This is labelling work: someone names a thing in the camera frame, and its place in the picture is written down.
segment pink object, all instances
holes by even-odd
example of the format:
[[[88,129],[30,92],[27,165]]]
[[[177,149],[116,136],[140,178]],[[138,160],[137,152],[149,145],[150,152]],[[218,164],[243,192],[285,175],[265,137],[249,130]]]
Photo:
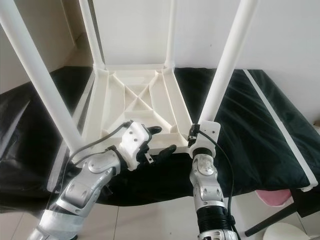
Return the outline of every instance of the pink object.
[[[289,189],[277,190],[277,191],[255,191],[258,197],[268,206],[281,207],[291,197]]]

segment black cloth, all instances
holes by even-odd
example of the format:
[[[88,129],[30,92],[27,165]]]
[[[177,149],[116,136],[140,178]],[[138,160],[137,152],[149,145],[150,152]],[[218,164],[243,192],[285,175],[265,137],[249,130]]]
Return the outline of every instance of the black cloth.
[[[89,67],[63,67],[51,73],[70,112],[74,111],[91,71]],[[263,71],[250,73],[319,181],[320,136]],[[194,123],[199,119],[214,74],[214,69],[175,69]],[[48,201],[47,181],[62,139],[30,83],[1,94],[0,101],[0,137],[19,112],[16,108],[28,103],[0,159],[0,210],[41,210]],[[309,185],[281,131],[242,70],[234,71],[215,121],[221,124],[218,143],[234,169],[234,195],[256,189]],[[191,163],[189,155],[179,153],[161,164],[124,171],[111,180],[109,189],[102,190],[98,201],[133,206],[192,196]],[[215,165],[224,196],[228,197],[230,169],[219,150]]]

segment white pole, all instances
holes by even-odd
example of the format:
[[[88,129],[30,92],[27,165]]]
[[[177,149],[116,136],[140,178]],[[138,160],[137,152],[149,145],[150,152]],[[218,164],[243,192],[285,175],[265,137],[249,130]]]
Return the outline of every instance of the white pole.
[[[175,32],[176,32],[176,14],[177,14],[177,0],[171,0],[170,6],[170,20],[168,30],[168,40],[166,44],[166,57],[164,62],[165,68],[174,67],[174,51],[175,51]]]
[[[0,23],[70,151],[84,146],[14,0],[0,0]]]
[[[241,0],[199,119],[213,121],[243,48],[259,0]]]
[[[86,34],[88,37],[88,42],[90,45],[93,65],[99,69],[104,69],[105,64],[102,60],[101,52],[99,49],[98,39],[95,32],[94,22],[92,20],[92,15],[90,12],[89,1],[88,0],[79,0],[80,8],[82,12],[82,18],[86,30]]]

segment cable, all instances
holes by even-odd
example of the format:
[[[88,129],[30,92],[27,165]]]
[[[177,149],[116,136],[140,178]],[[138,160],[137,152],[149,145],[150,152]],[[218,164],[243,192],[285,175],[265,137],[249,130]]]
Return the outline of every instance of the cable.
[[[222,147],[215,140],[213,140],[211,137],[209,137],[207,134],[205,134],[203,131],[199,130],[199,133],[201,135],[203,135],[205,138],[207,138],[210,142],[212,142],[216,147],[219,148],[219,150],[222,152],[222,154],[224,155],[226,161],[229,164],[230,171],[231,171],[231,182],[232,182],[232,184],[231,184],[230,196],[229,196],[229,199],[228,199],[227,212],[228,212],[229,217],[232,218],[232,215],[231,215],[231,200],[232,200],[232,195],[233,195],[233,192],[234,192],[234,183],[235,183],[234,169],[232,168],[232,165],[231,165],[229,157],[227,156],[225,151],[222,149]],[[241,240],[240,235],[239,235],[239,233],[238,233],[238,231],[236,229],[236,226],[234,224],[232,224],[231,226],[232,226],[233,231],[236,233],[238,239]]]
[[[67,161],[65,162],[62,179],[61,179],[61,181],[57,181],[55,187],[53,188],[53,190],[52,190],[52,192],[51,192],[51,194],[50,194],[50,196],[49,196],[49,199],[48,199],[48,202],[47,202],[47,204],[46,204],[45,209],[48,209],[49,202],[50,202],[53,194],[54,194],[54,193],[56,192],[56,190],[58,189],[58,186],[60,185],[60,183],[61,183],[61,188],[60,188],[59,196],[61,195],[61,193],[62,193],[62,188],[63,188],[63,183],[64,183],[64,178],[65,178],[65,175],[66,175],[66,170],[67,170],[67,167],[68,167],[68,163],[72,161],[72,159],[75,157],[75,155],[78,154],[79,152],[85,150],[85,149],[88,149],[88,148],[90,148],[90,147],[92,147],[92,146],[94,146],[94,145],[97,145],[97,144],[103,142],[104,140],[107,140],[108,138],[112,137],[112,136],[115,135],[117,132],[119,132],[122,128],[128,128],[128,127],[131,125],[131,123],[132,123],[131,121],[124,122],[124,123],[122,123],[120,126],[118,126],[114,131],[112,131],[110,134],[108,134],[108,135],[106,135],[106,136],[104,136],[104,137],[102,137],[102,138],[100,138],[100,139],[98,139],[98,140],[96,140],[96,141],[93,141],[93,142],[91,142],[91,143],[89,143],[89,144],[87,144],[87,145],[85,145],[85,146],[83,146],[83,147],[80,147],[78,150],[74,151],[74,152],[70,155],[70,157],[67,159]],[[103,151],[103,152],[96,152],[96,153],[92,153],[92,154],[89,154],[89,155],[87,155],[87,156],[84,156],[84,157],[82,157],[80,160],[78,160],[78,161],[74,164],[74,166],[77,166],[77,165],[78,165],[79,163],[81,163],[83,160],[91,157],[92,155],[101,154],[101,153],[104,153],[104,152],[105,152],[105,151]]]

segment black chair leg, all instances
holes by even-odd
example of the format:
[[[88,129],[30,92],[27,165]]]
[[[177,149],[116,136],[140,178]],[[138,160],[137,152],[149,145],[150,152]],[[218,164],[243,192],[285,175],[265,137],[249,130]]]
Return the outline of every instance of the black chair leg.
[[[270,225],[288,217],[289,215],[295,213],[297,211],[297,206],[295,203],[290,204],[289,206],[285,207],[281,211],[277,212],[276,214],[272,215],[271,217],[268,217],[266,220],[263,220],[262,222],[258,223],[257,225],[253,226],[249,230],[245,231],[244,234],[247,237],[252,236],[253,234],[256,234],[257,232],[269,227]]]

